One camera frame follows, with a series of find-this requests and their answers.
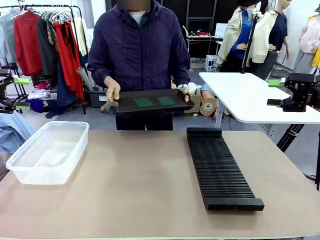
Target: brown table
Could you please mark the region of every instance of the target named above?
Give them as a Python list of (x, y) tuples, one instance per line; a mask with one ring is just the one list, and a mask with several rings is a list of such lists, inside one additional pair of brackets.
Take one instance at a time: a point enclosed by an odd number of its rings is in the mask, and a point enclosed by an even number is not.
[(206, 211), (186, 134), (89, 131), (61, 186), (0, 182), (0, 236), (260, 239), (320, 234), (320, 193), (261, 132), (223, 137), (262, 212)]

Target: person's right hand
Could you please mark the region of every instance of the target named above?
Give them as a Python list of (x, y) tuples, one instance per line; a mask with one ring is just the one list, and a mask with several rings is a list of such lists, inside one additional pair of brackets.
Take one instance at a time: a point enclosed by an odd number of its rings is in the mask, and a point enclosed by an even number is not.
[(270, 52), (275, 51), (276, 49), (277, 49), (276, 46), (269, 44), (269, 51)]
[(120, 98), (120, 85), (112, 77), (107, 76), (104, 79), (104, 84), (108, 87), (106, 91), (106, 96), (108, 98), (108, 103), (111, 106), (117, 107), (119, 104), (115, 100)]
[(236, 46), (236, 49), (238, 49), (238, 50), (247, 50), (247, 45), (246, 44), (244, 44), (244, 43), (241, 43), (241, 44), (238, 44), (237, 46)]

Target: jacket zipper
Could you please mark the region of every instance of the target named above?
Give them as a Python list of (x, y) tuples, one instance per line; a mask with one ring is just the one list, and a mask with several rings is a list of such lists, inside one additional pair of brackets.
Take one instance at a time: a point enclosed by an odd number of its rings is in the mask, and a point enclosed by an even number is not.
[(142, 90), (145, 88), (144, 84), (144, 51), (143, 51), (143, 40), (142, 40), (142, 29), (140, 28), (140, 54), (141, 54), (141, 82), (142, 82)]

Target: clear plastic container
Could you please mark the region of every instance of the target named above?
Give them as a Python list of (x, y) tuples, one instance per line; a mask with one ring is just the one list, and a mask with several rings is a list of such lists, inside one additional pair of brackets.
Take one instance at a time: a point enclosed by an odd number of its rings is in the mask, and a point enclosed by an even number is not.
[(88, 130), (87, 122), (48, 122), (9, 158), (6, 168), (23, 184), (64, 184), (87, 146)]

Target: red garment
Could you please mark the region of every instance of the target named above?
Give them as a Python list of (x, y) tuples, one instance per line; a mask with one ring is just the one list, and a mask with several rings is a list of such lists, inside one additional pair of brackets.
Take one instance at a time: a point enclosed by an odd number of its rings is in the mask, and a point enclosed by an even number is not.
[(65, 84), (75, 92), (79, 99), (84, 98), (82, 79), (76, 70), (81, 67), (78, 45), (70, 22), (53, 24), (56, 31), (59, 57), (62, 65)]
[(14, 42), (17, 62), (25, 76), (42, 71), (37, 19), (39, 15), (28, 11), (14, 20)]

